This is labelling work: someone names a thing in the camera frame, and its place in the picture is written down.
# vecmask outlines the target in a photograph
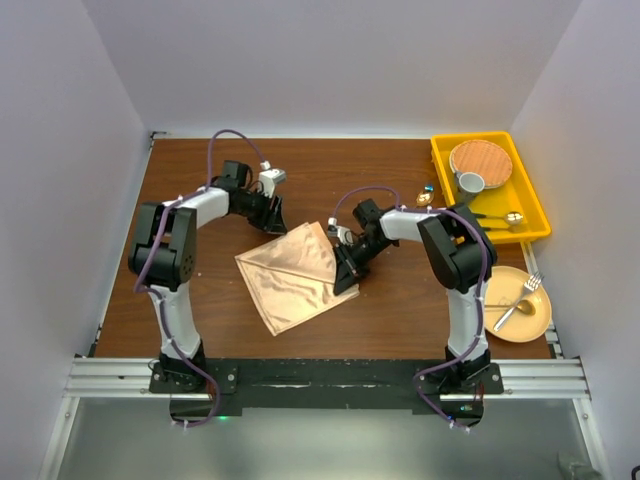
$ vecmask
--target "brown tabletop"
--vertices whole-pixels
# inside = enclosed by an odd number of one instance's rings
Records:
[[[165,201],[193,191],[206,179],[207,140],[158,140],[138,201]],[[319,221],[323,226],[338,199],[365,185],[397,189],[412,204],[426,182],[436,186],[434,205],[444,205],[431,163],[428,140],[258,139],[274,167],[287,171],[278,187],[287,226]],[[223,160],[239,160],[258,171],[255,153],[242,140],[216,144],[216,172]],[[382,206],[390,194],[356,194],[340,211],[340,223],[356,227],[351,210],[373,198]],[[442,358],[449,335],[445,290],[431,273],[424,247],[402,242],[372,263],[360,296],[273,337],[258,315],[234,256],[272,237],[239,216],[215,220],[198,231],[197,264],[191,281],[196,327],[209,357],[253,358]],[[525,269],[520,245],[498,246],[500,265]],[[107,309],[96,355],[153,357],[160,333],[147,295],[132,292],[127,269],[129,240]],[[549,358],[543,337],[512,344],[491,335],[494,358]]]

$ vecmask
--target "yellow plate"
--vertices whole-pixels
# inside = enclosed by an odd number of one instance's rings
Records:
[[[526,297],[535,307],[535,314],[525,315],[516,310],[499,331],[493,330],[493,326],[498,322],[507,306],[512,305],[513,301],[520,296],[522,286],[530,276],[527,272],[513,267],[493,267],[485,303],[487,305],[505,305],[505,308],[485,308],[484,326],[487,332],[515,343],[531,342],[544,335],[551,323],[551,300],[542,285]]]

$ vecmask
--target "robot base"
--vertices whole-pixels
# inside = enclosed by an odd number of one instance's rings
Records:
[[[394,409],[415,415],[433,410],[416,393],[416,372],[442,360],[320,360],[320,359],[207,359],[206,370],[218,382],[221,394],[217,415],[239,416],[244,408]],[[185,393],[161,372],[152,376],[149,391]],[[480,386],[486,394],[504,392],[497,364],[462,381],[457,387],[442,378],[419,380],[422,390],[451,418],[473,425],[484,411],[482,401],[442,399],[441,393],[475,396]],[[200,386],[191,393],[205,393]],[[207,400],[176,400],[170,405],[174,418],[207,415]]]

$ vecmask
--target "white cup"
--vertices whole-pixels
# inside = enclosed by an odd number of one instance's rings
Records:
[[[458,196],[459,203],[469,203],[476,195],[481,193],[485,187],[484,178],[473,172],[457,174],[456,184],[460,191],[460,195]]]

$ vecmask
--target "yellow plastic basket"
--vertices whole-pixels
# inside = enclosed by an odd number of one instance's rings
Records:
[[[513,162],[511,177],[502,186],[484,190],[473,199],[470,208],[475,213],[487,215],[504,215],[510,211],[518,211],[524,215],[524,221],[513,227],[512,231],[487,232],[493,243],[530,242],[551,234],[551,225],[540,205],[538,196],[529,180],[527,171],[520,160],[511,135],[507,132],[456,133],[451,135],[434,135],[431,138],[431,156],[440,179],[447,206],[456,203],[458,193],[453,171],[449,166],[449,155],[456,145],[467,140],[488,140],[500,145],[509,154]],[[487,227],[506,227],[497,219],[480,219],[480,224]]]

